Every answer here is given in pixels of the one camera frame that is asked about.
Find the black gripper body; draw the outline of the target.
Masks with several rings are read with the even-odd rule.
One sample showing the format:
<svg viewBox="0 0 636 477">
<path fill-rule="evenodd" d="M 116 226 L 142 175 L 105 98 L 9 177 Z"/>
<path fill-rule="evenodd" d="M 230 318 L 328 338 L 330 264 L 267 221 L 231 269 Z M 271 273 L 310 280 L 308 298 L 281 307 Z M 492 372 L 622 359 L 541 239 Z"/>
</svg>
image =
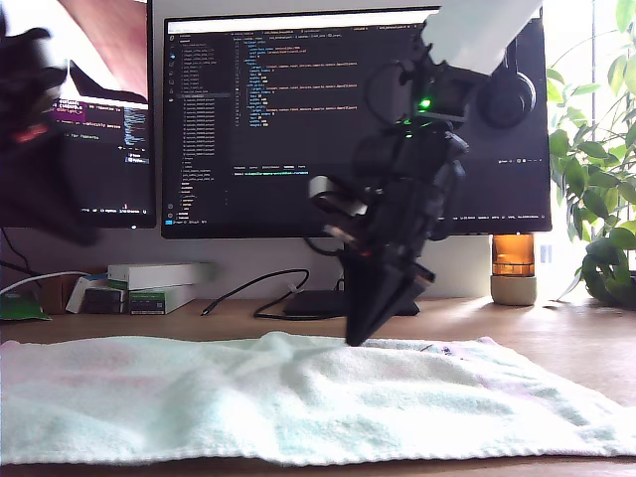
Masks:
<svg viewBox="0 0 636 477">
<path fill-rule="evenodd" d="M 324 231 L 345 244 L 339 258 L 351 275 L 375 276 L 383 286 L 402 280 L 428 286 L 435 274 L 418 263 L 424 244 L 445 239 L 450 181 L 402 178 L 380 188 L 323 180 Z"/>
</svg>

